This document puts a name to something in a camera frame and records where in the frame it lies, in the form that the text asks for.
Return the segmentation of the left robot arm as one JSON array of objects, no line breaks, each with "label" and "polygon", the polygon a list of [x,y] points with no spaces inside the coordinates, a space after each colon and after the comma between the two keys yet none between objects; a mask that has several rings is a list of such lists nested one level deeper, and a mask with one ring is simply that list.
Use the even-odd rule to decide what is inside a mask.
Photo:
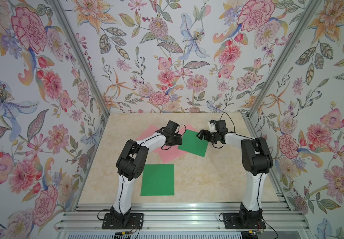
[{"label": "left robot arm", "polygon": [[170,120],[167,126],[156,130],[151,136],[126,142],[116,163],[119,186],[116,200],[110,209],[110,217],[114,222],[121,226],[129,222],[135,181],[145,169],[148,154],[164,146],[170,149],[172,146],[182,145],[179,128],[179,124]]}]

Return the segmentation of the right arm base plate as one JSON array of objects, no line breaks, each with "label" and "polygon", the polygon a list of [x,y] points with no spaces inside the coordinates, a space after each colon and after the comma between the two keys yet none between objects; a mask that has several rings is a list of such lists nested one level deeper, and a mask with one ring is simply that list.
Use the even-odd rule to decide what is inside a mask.
[{"label": "right arm base plate", "polygon": [[261,230],[266,229],[265,220],[259,214],[241,215],[239,213],[222,213],[220,219],[225,229]]}]

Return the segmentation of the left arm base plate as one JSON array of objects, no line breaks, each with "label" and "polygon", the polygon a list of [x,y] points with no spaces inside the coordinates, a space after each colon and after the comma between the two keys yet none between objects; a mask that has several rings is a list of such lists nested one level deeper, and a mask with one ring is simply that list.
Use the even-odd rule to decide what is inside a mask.
[{"label": "left arm base plate", "polygon": [[129,213],[123,215],[105,214],[102,223],[103,230],[141,230],[144,223],[143,213]]}]

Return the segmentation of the green paper hidden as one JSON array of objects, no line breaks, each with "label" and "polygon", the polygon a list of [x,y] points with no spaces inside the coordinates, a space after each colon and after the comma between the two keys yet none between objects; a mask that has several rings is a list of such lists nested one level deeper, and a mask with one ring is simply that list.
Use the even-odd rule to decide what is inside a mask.
[{"label": "green paper hidden", "polygon": [[178,149],[205,157],[208,148],[208,142],[197,137],[198,132],[187,130],[182,136],[182,145]]}]

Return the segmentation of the green paper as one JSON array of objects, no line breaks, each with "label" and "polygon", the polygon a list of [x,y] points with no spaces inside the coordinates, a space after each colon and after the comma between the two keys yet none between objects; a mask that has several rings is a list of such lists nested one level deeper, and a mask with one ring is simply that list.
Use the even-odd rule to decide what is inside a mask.
[{"label": "green paper", "polygon": [[142,176],[141,196],[174,195],[173,164],[146,164]]}]

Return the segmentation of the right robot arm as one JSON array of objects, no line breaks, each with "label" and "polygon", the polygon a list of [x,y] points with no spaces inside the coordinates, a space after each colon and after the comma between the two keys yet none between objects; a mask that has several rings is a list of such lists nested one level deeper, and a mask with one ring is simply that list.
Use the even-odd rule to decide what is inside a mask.
[{"label": "right robot arm", "polygon": [[243,227],[251,224],[260,225],[264,222],[262,209],[262,195],[265,180],[273,167],[273,159],[263,137],[252,138],[236,132],[228,131],[225,120],[211,120],[208,130],[200,130],[196,137],[213,145],[218,142],[223,145],[241,149],[242,165],[247,172],[246,193],[241,202],[240,210],[236,214],[229,214],[238,220]]}]

